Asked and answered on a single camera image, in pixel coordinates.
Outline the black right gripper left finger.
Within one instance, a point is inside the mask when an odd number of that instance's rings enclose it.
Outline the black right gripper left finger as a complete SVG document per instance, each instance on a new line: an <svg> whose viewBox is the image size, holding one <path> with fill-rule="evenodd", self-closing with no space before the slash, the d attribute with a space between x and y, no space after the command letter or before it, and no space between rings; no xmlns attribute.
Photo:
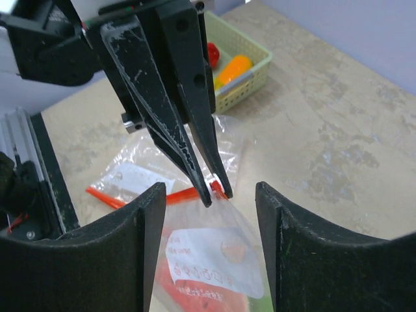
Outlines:
<svg viewBox="0 0 416 312"><path fill-rule="evenodd" d="M1 239L2 311L148 311L166 187L56 240Z"/></svg>

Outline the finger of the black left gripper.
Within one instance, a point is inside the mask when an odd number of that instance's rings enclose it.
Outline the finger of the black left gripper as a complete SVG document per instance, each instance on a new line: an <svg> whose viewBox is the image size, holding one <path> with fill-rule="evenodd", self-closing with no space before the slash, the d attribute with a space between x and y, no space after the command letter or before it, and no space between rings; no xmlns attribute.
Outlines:
<svg viewBox="0 0 416 312"><path fill-rule="evenodd" d="M233 191L218 152L212 117L215 96L203 15L194 5L162 5L157 8L157 15L194 143L210 173L221 182L223 193L232 198Z"/></svg>

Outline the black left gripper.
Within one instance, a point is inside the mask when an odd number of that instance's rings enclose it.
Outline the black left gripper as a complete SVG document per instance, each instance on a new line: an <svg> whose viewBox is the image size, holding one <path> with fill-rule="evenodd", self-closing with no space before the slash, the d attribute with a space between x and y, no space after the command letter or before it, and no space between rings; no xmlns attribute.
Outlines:
<svg viewBox="0 0 416 312"><path fill-rule="evenodd" d="M178 90L157 8L210 1L2 1L1 70L22 79L81 86L105 72L128 131L148 127L155 145L212 204L183 123L189 119Z"/></svg>

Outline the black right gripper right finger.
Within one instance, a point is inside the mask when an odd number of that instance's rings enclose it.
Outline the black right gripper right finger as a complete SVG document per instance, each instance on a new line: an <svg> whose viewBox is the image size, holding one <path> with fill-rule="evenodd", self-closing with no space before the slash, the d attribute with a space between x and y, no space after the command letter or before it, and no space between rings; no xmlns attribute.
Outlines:
<svg viewBox="0 0 416 312"><path fill-rule="evenodd" d="M414 233L356 233L265 182L255 204L274 311L415 310Z"/></svg>

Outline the red fake strawberry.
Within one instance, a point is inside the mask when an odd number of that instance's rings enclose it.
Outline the red fake strawberry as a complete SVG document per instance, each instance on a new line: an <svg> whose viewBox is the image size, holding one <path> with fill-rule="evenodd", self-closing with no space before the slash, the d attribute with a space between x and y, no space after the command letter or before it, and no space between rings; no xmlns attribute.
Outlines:
<svg viewBox="0 0 416 312"><path fill-rule="evenodd" d="M207 50L209 55L209 64L212 68L216 68L220 59L220 52L217 46L212 42L207 43Z"/></svg>

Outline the yellow fake starfruit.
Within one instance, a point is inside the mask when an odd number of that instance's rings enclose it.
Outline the yellow fake starfruit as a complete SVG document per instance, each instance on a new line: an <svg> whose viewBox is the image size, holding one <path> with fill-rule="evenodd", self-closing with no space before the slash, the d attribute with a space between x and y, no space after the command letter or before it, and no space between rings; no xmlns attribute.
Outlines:
<svg viewBox="0 0 416 312"><path fill-rule="evenodd" d="M220 79L218 79L218 78L214 79L214 90L215 91L220 90L223 86L224 86L224 83Z"/></svg>

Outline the clear zip bag orange seal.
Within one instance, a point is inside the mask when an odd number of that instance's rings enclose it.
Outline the clear zip bag orange seal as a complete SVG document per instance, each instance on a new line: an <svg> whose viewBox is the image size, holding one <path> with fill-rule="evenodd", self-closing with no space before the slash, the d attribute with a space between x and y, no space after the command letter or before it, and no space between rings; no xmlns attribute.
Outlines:
<svg viewBox="0 0 416 312"><path fill-rule="evenodd" d="M241 122L215 116L218 151L230 185L235 187L246 143ZM117 209L135 199L154 183L164 183L168 195L192 187L189 178L160 151L147 131L132 134L87 193Z"/></svg>

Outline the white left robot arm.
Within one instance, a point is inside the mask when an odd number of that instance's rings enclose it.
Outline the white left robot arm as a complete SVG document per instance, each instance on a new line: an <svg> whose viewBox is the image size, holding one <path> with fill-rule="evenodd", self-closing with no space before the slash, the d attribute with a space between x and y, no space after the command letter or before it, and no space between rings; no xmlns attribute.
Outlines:
<svg viewBox="0 0 416 312"><path fill-rule="evenodd" d="M146 129L204 205L233 191L218 152L205 11L212 1L2 1L1 71L81 86L104 72L130 133Z"/></svg>

